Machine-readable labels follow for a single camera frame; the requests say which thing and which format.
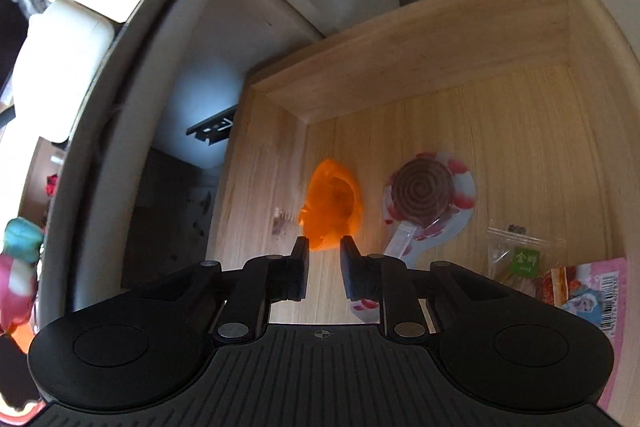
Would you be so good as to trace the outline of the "pink Volcano card package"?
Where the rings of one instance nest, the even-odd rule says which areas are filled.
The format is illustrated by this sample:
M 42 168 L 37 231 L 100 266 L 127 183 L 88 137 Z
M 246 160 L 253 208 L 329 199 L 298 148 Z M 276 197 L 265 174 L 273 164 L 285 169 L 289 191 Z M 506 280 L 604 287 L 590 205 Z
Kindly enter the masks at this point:
M 567 294 L 560 307 L 597 326 L 614 350 L 612 373 L 599 400 L 599 407 L 607 410 L 623 348 L 627 262 L 615 258 L 566 267 L 565 278 Z

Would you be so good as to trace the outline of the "red white snack packet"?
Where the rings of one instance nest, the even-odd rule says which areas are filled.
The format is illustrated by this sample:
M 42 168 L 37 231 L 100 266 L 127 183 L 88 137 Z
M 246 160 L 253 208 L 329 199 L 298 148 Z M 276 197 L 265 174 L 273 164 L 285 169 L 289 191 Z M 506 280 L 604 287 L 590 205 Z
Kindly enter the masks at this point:
M 570 298 L 570 270 L 567 267 L 553 268 L 540 280 L 538 299 L 561 308 Z

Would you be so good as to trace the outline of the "white tub container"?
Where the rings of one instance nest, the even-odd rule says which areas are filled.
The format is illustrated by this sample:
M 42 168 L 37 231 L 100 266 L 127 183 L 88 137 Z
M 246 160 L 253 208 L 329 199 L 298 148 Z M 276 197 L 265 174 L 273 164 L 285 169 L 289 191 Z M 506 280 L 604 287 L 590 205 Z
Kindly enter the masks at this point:
M 29 17 L 12 72 L 17 119 L 42 139 L 66 141 L 114 35 L 106 18 L 73 1 Z

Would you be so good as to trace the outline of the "orange pumpkin half shell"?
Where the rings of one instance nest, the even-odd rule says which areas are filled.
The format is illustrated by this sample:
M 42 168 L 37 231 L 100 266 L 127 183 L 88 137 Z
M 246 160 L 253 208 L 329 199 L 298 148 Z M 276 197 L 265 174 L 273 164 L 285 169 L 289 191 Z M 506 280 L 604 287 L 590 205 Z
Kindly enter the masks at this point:
M 344 236 L 357 235 L 363 218 L 362 191 L 356 176 L 334 159 L 314 169 L 298 224 L 311 251 L 340 246 Z

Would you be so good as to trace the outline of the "pink teal plush toy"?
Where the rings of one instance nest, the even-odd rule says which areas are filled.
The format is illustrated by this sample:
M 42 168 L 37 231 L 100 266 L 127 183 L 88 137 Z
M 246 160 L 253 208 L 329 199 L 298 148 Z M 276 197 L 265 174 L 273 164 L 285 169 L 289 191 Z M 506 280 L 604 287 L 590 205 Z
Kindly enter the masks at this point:
M 43 228 L 17 217 L 4 229 L 1 251 L 1 332 L 12 335 L 28 323 L 37 295 L 37 265 Z

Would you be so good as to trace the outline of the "green label snack bag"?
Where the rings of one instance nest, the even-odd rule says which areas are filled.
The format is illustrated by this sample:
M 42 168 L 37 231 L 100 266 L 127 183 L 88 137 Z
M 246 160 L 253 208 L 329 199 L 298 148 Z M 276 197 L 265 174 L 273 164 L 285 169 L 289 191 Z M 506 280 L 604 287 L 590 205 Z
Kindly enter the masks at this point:
M 542 296 L 544 274 L 560 265 L 565 249 L 564 239 L 531 236 L 518 225 L 489 227 L 486 241 L 488 277 L 537 299 Z

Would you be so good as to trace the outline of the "swirl lollipop in wrapper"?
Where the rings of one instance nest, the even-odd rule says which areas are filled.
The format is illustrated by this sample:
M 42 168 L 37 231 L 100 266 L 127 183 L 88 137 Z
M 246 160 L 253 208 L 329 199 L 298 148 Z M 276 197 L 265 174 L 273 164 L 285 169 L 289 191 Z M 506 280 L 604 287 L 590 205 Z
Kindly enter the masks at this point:
M 475 204 L 475 182 L 463 161 L 449 153 L 416 154 L 384 186 L 384 254 L 418 269 L 427 251 L 464 230 Z

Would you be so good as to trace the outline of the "wooden drawer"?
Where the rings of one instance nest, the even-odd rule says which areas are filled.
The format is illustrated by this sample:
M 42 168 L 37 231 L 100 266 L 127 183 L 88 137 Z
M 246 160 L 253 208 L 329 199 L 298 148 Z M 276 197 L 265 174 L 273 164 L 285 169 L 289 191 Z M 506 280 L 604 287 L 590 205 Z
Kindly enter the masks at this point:
M 419 153 L 472 173 L 468 226 L 437 247 L 486 267 L 489 225 L 524 225 L 563 265 L 627 261 L 639 326 L 639 64 L 601 0 L 422 0 L 247 79 L 207 252 L 228 268 L 284 253 L 323 159 L 359 181 L 363 251 L 387 236 L 382 193 Z

